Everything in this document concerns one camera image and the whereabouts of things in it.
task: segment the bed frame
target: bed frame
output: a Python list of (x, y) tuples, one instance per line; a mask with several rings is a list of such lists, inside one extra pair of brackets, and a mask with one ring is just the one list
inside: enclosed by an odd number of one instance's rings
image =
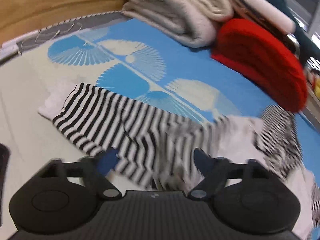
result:
[(121, 9), (124, 0), (0, 0), (0, 47), (7, 40), (87, 14)]

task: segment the blue bedsheet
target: blue bedsheet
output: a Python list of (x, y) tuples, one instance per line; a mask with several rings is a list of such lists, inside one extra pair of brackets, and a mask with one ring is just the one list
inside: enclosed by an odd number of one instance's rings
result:
[[(114, 62), (97, 85), (199, 123), (220, 114), (259, 116), (275, 102), (241, 74), (132, 19), (54, 42), (48, 57), (68, 65)], [(298, 136), (307, 169), (320, 181), (320, 137), (299, 115)]]

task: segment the bed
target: bed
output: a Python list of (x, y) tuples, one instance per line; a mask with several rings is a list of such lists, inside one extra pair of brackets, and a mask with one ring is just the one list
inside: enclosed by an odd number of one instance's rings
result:
[[(69, 31), (51, 40), (57, 30)], [(274, 104), (242, 75), (212, 60), (209, 48), (184, 47), (119, 12), (61, 22), (41, 34), (41, 42), (20, 42), (22, 56), (0, 66), (0, 138), (11, 150), (1, 239), (16, 230), (8, 212), (11, 196), (51, 158), (73, 162), (83, 156), (37, 113), (58, 80), (97, 84), (199, 123), (221, 114), (259, 116)], [(319, 183), (320, 136), (303, 115), (296, 122), (304, 164)], [(111, 180), (123, 193), (139, 189), (115, 174)]]

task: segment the black and white striped shirt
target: black and white striped shirt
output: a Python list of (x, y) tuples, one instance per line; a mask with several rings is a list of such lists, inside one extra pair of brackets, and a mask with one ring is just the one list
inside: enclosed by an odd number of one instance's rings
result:
[(201, 126), (186, 117), (84, 83), (76, 85), (52, 122), (88, 155), (108, 147), (118, 148), (120, 161), (115, 170), (143, 187), (149, 186), (153, 176), (170, 176), (181, 165), (188, 179), (199, 181), (193, 150), (200, 147), (212, 153), (213, 140), (219, 140), (226, 127), (225, 121)]

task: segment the red cloth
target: red cloth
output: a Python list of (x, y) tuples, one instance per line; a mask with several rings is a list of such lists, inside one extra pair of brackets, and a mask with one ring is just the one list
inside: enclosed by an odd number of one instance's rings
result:
[(303, 69), (271, 33), (245, 19), (232, 19), (219, 30), (211, 57), (259, 85), (281, 107), (300, 111), (307, 100)]

